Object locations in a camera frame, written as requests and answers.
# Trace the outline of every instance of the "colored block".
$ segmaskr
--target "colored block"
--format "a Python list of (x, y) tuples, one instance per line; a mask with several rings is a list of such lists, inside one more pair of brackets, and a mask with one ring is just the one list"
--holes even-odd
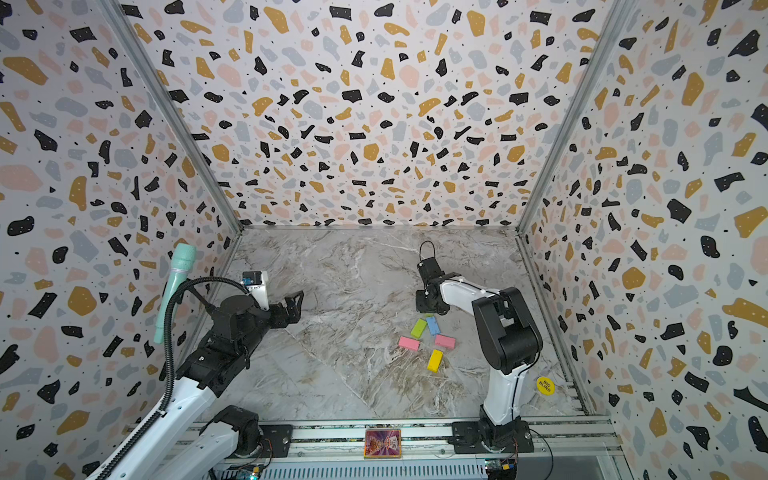
[(419, 321), (416, 322), (416, 326), (413, 327), (413, 330), (411, 330), (411, 336), (415, 339), (422, 338), (422, 333), (424, 333), (424, 329), (427, 327), (427, 322), (423, 319), (419, 319)]
[(429, 332), (432, 335), (439, 335), (440, 327), (437, 324), (437, 319), (434, 316), (428, 316), (426, 320), (427, 320), (427, 326), (429, 327)]
[(440, 350), (433, 350), (432, 357), (429, 358), (429, 364), (427, 370), (437, 373), (437, 369), (440, 368), (440, 362), (442, 361), (442, 352)]
[(446, 349), (456, 348), (456, 339), (452, 336), (437, 335), (435, 337), (435, 345), (444, 346)]
[(407, 336), (401, 336), (400, 341), (398, 342), (398, 345), (400, 345), (404, 349), (408, 350), (418, 350), (419, 349), (419, 341), (410, 339)]

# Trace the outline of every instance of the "black mounting plate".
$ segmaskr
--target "black mounting plate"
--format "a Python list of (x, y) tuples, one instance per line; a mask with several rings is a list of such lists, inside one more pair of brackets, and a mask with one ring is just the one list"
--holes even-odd
[[(293, 425), (259, 425), (259, 428), (261, 429), (262, 434), (260, 444), (263, 445), (264, 448), (269, 448), (270, 443), (272, 444), (273, 458), (286, 458), (288, 456), (288, 449), (290, 448), (291, 435), (293, 434)], [(250, 463), (258, 465), (269, 461), (269, 456), (261, 450), (259, 450), (257, 457), (259, 461), (254, 459), (250, 461)], [(229, 458), (240, 457), (232, 454)]]
[(274, 458), (286, 458), (293, 434), (293, 425), (260, 425), (260, 427), (263, 431), (264, 440), (269, 439), (272, 442), (272, 456)]
[[(477, 422), (453, 422), (451, 428), (454, 441), (449, 443), (453, 444), (453, 449), (458, 454), (515, 453), (514, 444), (507, 446), (500, 452), (491, 452), (484, 447), (480, 440), (481, 437)], [(521, 419), (515, 420), (515, 433), (512, 436), (518, 443), (518, 453), (533, 452), (533, 438), (531, 437), (531, 432), (528, 430), (528, 422)], [(463, 442), (463, 439), (474, 439), (475, 443), (469, 444), (468, 442)]]

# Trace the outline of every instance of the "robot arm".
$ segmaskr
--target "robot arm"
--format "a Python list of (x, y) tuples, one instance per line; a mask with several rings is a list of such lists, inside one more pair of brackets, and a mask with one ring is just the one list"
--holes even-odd
[[(475, 317), (485, 359), (491, 366), (488, 395), (480, 411), (479, 431), (486, 445), (503, 447), (511, 441), (523, 378), (538, 360), (541, 334), (520, 290), (484, 288), (468, 283), (457, 273), (446, 274), (437, 260), (419, 261), (424, 290), (416, 291), (420, 313), (445, 315), (456, 306)], [(502, 318), (512, 320), (502, 325)]]
[[(176, 379), (168, 406), (161, 410), (161, 400), (149, 411), (88, 480), (181, 480), (208, 470), (230, 454), (245, 458), (263, 451), (262, 438), (269, 436), (259, 427), (259, 416), (228, 406), (214, 417), (197, 441), (157, 470), (187, 427), (221, 396), (238, 373), (250, 368), (250, 356), (266, 333), (297, 323), (301, 318), (303, 292), (286, 297), (285, 306), (268, 305), (266, 272), (245, 272), (242, 284), (243, 292), (249, 295), (231, 296), (218, 307), (205, 302), (213, 325), (178, 370), (167, 373)], [(290, 431), (280, 433), (280, 438), (286, 436), (290, 437)], [(270, 447), (270, 455), (275, 454)]]

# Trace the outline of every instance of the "pink block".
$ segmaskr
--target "pink block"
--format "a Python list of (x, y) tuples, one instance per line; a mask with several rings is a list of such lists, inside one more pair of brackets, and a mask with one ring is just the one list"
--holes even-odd
[(437, 335), (435, 336), (435, 345), (453, 349), (456, 347), (456, 339), (451, 336)]
[(419, 341), (410, 339), (407, 336), (401, 336), (400, 341), (398, 342), (398, 345), (400, 345), (404, 349), (408, 350), (418, 350), (419, 349)]

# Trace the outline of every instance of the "blue block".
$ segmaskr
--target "blue block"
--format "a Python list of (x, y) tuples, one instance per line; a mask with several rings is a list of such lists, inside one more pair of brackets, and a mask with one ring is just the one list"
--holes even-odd
[(428, 316), (425, 318), (427, 321), (427, 326), (429, 327), (429, 332), (434, 335), (440, 334), (440, 327), (437, 325), (437, 319), (434, 316)]

